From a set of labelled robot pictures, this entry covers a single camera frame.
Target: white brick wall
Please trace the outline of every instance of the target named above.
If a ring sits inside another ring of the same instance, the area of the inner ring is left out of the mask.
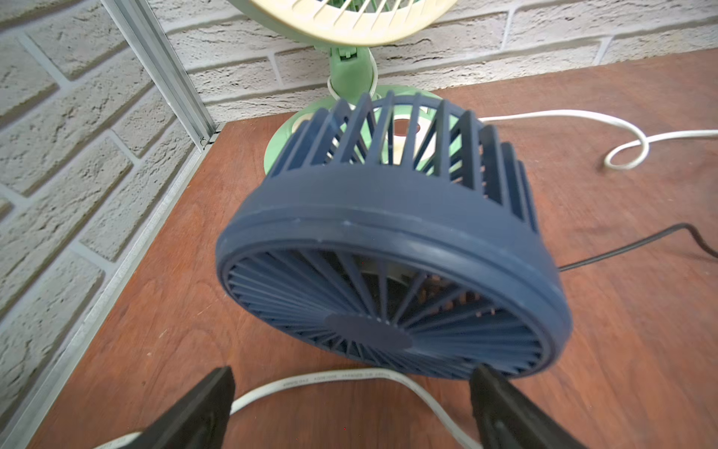
[[[6,0],[0,24],[1,432],[193,145],[99,0]]]
[[[326,56],[227,0],[149,3],[215,121],[328,96]],[[430,28],[372,51],[380,83],[432,89],[718,47],[716,23],[718,0],[459,0]]]

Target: black plastic object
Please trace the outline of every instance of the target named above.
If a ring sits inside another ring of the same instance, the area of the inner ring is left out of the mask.
[[[220,449],[234,387],[229,366],[212,370],[125,449]]]
[[[433,116],[394,164],[393,117]],[[428,159],[425,154],[433,154]],[[239,305],[302,341],[406,373],[525,376],[572,329],[523,164],[471,111],[339,101],[300,125],[217,242]]]
[[[585,449],[496,370],[479,366],[469,380],[471,405],[486,449]]]

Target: small desk fan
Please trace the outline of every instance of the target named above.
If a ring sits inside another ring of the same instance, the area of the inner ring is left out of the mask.
[[[411,131],[421,114],[433,117],[422,137]],[[527,376],[557,360],[572,330],[523,163],[472,111],[421,94],[316,110],[216,257],[225,291],[256,317],[404,373],[468,379],[487,364]]]
[[[312,118],[320,108],[331,108],[339,98],[356,104],[363,93],[372,99],[387,92],[412,95],[416,88],[378,86],[378,69],[368,47],[401,40],[429,26],[457,0],[230,0],[244,14],[265,27],[298,42],[306,42],[325,51],[330,58],[327,88],[331,96],[323,98],[294,114],[272,136],[264,157],[264,171],[274,164],[286,141],[299,124]],[[425,110],[419,115],[419,132],[430,125],[433,116]],[[406,136],[409,110],[396,110],[395,155],[400,157]],[[429,145],[426,158],[433,152]],[[384,157],[387,157],[386,146]]]

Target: fan hub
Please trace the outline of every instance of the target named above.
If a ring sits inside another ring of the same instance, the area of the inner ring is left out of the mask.
[[[412,346],[408,333],[388,321],[360,315],[327,316],[324,324],[343,338],[382,351],[400,351]]]

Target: green fan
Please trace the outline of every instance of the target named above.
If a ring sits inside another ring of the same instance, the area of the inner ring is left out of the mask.
[[[378,85],[376,61],[369,47],[408,37],[441,17],[457,0],[230,0],[244,14],[265,27],[298,42],[314,45],[328,54],[330,95],[315,101],[287,120],[272,136],[264,156],[268,172],[284,144],[299,125],[320,108],[332,108],[339,98],[356,104],[363,93],[376,100],[393,91],[396,95],[436,97],[421,89],[400,85]],[[421,142],[435,111],[422,110],[415,130],[409,130],[410,106],[394,111],[393,158],[398,162],[404,139],[415,132]],[[368,129],[363,130],[370,140]],[[434,153],[431,140],[422,159]]]

